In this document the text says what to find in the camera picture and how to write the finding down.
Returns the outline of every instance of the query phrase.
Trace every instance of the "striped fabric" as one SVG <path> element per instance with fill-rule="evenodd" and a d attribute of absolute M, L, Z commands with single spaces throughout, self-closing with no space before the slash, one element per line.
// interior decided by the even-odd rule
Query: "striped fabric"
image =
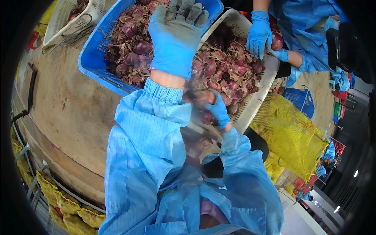
<path fill-rule="evenodd" d="M 191 105 L 182 94 L 148 79 L 143 90 L 121 99 L 115 114 L 119 126 L 108 139 L 107 217 L 98 234 L 196 234 L 200 197 L 217 205 L 233 225 L 279 234 L 282 204 L 261 151 L 251 152 L 247 137 L 235 129 L 224 134 L 224 179 L 203 179 L 193 167 L 183 167 L 180 127 L 188 124 Z"/>

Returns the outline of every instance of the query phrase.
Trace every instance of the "worker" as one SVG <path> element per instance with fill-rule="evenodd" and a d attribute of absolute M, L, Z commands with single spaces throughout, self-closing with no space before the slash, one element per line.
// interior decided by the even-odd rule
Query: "worker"
<path fill-rule="evenodd" d="M 252 11 L 252 27 L 248 32 L 246 48 L 253 56 L 263 59 L 265 48 L 281 62 L 290 63 L 286 87 L 292 86 L 302 72 L 330 71 L 339 91 L 347 91 L 350 82 L 345 72 L 332 70 L 328 64 L 328 45 L 325 32 L 338 29 L 345 20 L 334 0 L 222 0 L 225 7 Z M 269 14 L 276 19 L 286 48 L 271 49 L 273 38 Z"/>
<path fill-rule="evenodd" d="M 326 169 L 323 165 L 318 165 L 316 167 L 316 176 L 319 177 L 319 178 L 321 176 L 326 177 Z"/>
<path fill-rule="evenodd" d="M 309 200 L 309 201 L 313 200 L 313 196 L 311 196 L 310 192 L 304 194 L 303 192 L 299 191 L 297 196 L 298 198 L 302 200 Z"/>
<path fill-rule="evenodd" d="M 331 163 L 334 161 L 334 158 L 335 158 L 335 146 L 333 144 L 333 141 L 329 138 L 329 136 L 327 137 L 329 139 L 329 145 L 326 151 L 324 151 L 324 155 L 321 158 L 323 160 L 328 160 L 328 162 Z"/>
<path fill-rule="evenodd" d="M 221 97 L 206 105 L 223 130 L 222 179 L 184 166 L 180 128 L 191 104 L 182 100 L 208 12 L 194 0 L 153 12 L 154 58 L 144 89 L 120 100 L 109 134 L 106 219 L 98 234 L 280 234 L 282 204 L 260 150 L 232 126 Z"/>

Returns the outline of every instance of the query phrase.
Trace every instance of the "dirty glove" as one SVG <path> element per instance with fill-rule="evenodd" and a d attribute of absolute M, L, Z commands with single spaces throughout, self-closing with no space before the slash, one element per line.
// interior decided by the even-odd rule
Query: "dirty glove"
<path fill-rule="evenodd" d="M 167 11 L 165 5 L 159 5 L 153 12 L 149 24 L 154 47 L 151 67 L 191 78 L 192 59 L 209 17 L 202 4 L 194 1 L 183 0 L 177 11 L 177 0 L 171 0 Z"/>
<path fill-rule="evenodd" d="M 252 26 L 248 32 L 246 49 L 258 59 L 264 58 L 265 43 L 268 51 L 271 47 L 269 14 L 264 11 L 252 11 Z"/>
<path fill-rule="evenodd" d="M 227 123 L 229 123 L 230 117 L 227 115 L 226 106 L 222 100 L 221 94 L 213 89 L 210 89 L 210 91 L 215 94 L 215 104 L 211 105 L 201 102 L 200 105 L 213 114 L 214 118 L 218 122 L 219 128 L 223 129 Z"/>
<path fill-rule="evenodd" d="M 288 61 L 288 52 L 284 48 L 282 48 L 278 51 L 274 51 L 274 50 L 270 49 L 270 51 L 268 51 L 268 54 L 271 55 L 271 56 L 274 56 L 275 58 L 279 59 L 282 62 Z"/>

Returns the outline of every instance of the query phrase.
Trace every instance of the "concrete floor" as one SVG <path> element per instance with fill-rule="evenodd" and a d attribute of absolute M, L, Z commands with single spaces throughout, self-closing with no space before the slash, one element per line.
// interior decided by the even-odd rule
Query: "concrete floor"
<path fill-rule="evenodd" d="M 114 1 L 108 2 L 107 9 Z M 41 47 L 23 56 L 13 92 L 14 113 L 27 105 L 31 70 L 38 69 L 33 107 L 17 121 L 30 144 L 33 162 L 45 160 L 56 178 L 85 197 L 104 203 L 103 177 L 106 149 L 116 106 L 121 99 L 109 89 L 83 75 L 77 66 L 86 36 L 73 46 L 58 46 L 47 56 Z M 302 74 L 293 88 L 308 86 L 316 106 L 312 121 L 323 131 L 330 128 L 334 96 L 329 91 L 329 73 Z"/>

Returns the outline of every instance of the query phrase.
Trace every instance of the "blue crate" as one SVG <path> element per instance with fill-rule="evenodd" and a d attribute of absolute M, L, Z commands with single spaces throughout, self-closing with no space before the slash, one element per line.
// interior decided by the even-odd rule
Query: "blue crate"
<path fill-rule="evenodd" d="M 313 98 L 309 89 L 300 90 L 295 88 L 287 88 L 283 97 L 293 103 L 293 105 L 304 115 L 312 118 L 313 113 L 315 112 L 315 104 L 313 103 Z"/>
<path fill-rule="evenodd" d="M 223 4 L 220 0 L 199 0 L 209 12 L 209 19 L 202 34 L 217 19 L 223 11 Z M 133 91 L 139 90 L 139 86 L 129 85 L 121 80 L 116 74 L 107 70 L 104 60 L 106 47 L 109 44 L 112 30 L 115 27 L 114 21 L 120 13 L 136 4 L 136 0 L 118 0 L 109 11 L 103 16 L 97 27 L 83 46 L 78 58 L 78 68 L 80 71 L 107 87 L 113 92 L 126 96 Z"/>

